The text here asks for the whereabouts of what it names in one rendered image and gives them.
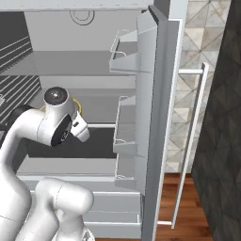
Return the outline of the grey fridge door bin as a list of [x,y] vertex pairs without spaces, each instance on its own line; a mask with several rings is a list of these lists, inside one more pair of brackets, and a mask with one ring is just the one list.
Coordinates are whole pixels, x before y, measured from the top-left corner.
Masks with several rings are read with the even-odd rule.
[[113,137],[115,153],[146,157],[150,113],[139,97],[120,96]]
[[144,193],[145,182],[146,159],[140,156],[119,154],[115,169],[115,185]]
[[151,73],[154,69],[157,29],[118,33],[110,53],[109,70],[124,74]]

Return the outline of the grey open fridge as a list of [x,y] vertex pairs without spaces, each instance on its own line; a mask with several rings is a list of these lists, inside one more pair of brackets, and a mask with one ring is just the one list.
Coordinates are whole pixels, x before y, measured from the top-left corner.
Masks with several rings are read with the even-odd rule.
[[[0,12],[69,11],[75,13],[89,10],[107,13],[116,10],[126,16],[136,10],[146,10],[150,4],[150,0],[0,0]],[[93,48],[94,44],[107,39],[108,32],[108,23],[103,22],[101,28],[95,29],[92,34],[87,34],[85,37],[78,37],[71,30],[65,30],[62,34],[54,34],[55,42],[52,48],[37,52],[36,69],[38,74],[69,77],[106,76],[112,73],[109,70],[111,46],[105,47],[103,50]],[[101,183],[102,188],[112,186],[113,192],[136,192],[117,187],[115,176],[109,177],[103,173],[99,173],[96,177],[88,177],[61,172],[57,176],[79,185],[90,183],[95,187]]]

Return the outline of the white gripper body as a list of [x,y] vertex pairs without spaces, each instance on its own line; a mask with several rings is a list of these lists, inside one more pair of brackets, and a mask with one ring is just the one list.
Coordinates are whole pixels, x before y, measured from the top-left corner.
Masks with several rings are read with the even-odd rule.
[[88,124],[82,118],[75,119],[72,124],[71,133],[80,141],[87,141],[89,139]]

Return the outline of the yellow bowl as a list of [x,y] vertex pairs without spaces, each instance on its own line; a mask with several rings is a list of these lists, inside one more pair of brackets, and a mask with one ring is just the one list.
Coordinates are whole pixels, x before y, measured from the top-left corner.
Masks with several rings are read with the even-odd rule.
[[[72,97],[72,100],[77,104],[77,109],[78,109],[78,112],[79,114],[81,115],[81,112],[82,112],[82,105],[74,98]],[[43,105],[41,108],[39,108],[40,111],[42,111],[43,109],[45,108],[45,105]]]

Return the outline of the grey fridge door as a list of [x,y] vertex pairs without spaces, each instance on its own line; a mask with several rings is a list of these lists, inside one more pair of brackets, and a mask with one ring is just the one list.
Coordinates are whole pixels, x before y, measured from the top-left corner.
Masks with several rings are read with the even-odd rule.
[[154,69],[139,72],[136,96],[150,113],[145,192],[140,193],[140,241],[154,241],[162,194],[169,144],[173,91],[179,70],[180,43],[184,24],[181,18],[170,19],[157,5],[151,5],[137,18],[137,31],[157,29]]

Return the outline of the grey fridge freezer drawer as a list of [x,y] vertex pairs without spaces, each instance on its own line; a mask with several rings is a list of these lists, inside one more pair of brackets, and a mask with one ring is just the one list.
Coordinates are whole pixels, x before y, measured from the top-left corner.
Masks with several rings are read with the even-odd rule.
[[97,238],[141,236],[141,201],[136,192],[95,192],[94,204],[84,215]]

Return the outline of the dark fridge drawer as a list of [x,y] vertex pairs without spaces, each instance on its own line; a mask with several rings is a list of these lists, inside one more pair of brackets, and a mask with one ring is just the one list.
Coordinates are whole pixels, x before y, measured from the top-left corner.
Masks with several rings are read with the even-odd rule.
[[113,152],[113,128],[90,128],[90,137],[81,142],[69,134],[64,142],[56,147],[49,147],[34,141],[27,146],[29,157],[44,158],[116,158]]

